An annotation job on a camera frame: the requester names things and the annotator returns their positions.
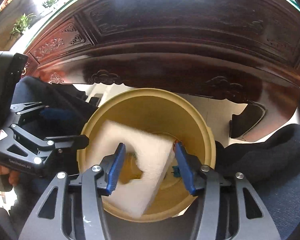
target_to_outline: silver bolt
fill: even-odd
[[[237,179],[243,179],[244,178],[244,175],[241,172],[237,172],[235,174],[235,176],[237,177]]]
[[[94,171],[94,172],[99,172],[99,171],[101,171],[101,167],[100,167],[99,165],[94,165],[91,169],[92,169],[92,171]]]
[[[35,164],[42,163],[42,159],[40,157],[34,157],[33,161],[34,161]]]
[[[58,174],[57,174],[57,178],[58,179],[64,179],[66,177],[66,173],[64,173],[64,172],[59,172]]]
[[[208,165],[202,165],[201,170],[205,171],[205,172],[208,172],[208,171],[210,171],[210,167]]]

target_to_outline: wooden desk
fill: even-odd
[[[231,138],[256,141],[300,96],[300,11],[288,0],[71,0],[28,46],[25,75],[247,103]]]

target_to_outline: person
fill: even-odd
[[[42,139],[80,134],[97,109],[64,92],[62,85],[47,84],[33,77],[21,79],[16,85],[12,104],[39,101],[50,107],[23,128]],[[300,125],[285,126],[262,143],[233,144],[223,148],[216,142],[216,148],[215,170],[224,176],[233,176],[238,171],[245,174],[267,207],[281,238],[300,239]],[[76,152],[69,153],[60,170],[67,170],[68,174],[78,172]],[[15,186],[18,197],[10,210],[10,220],[17,237],[55,173],[40,179],[0,165],[1,174],[9,174],[9,182]],[[116,227],[115,232],[120,232],[120,227]]]

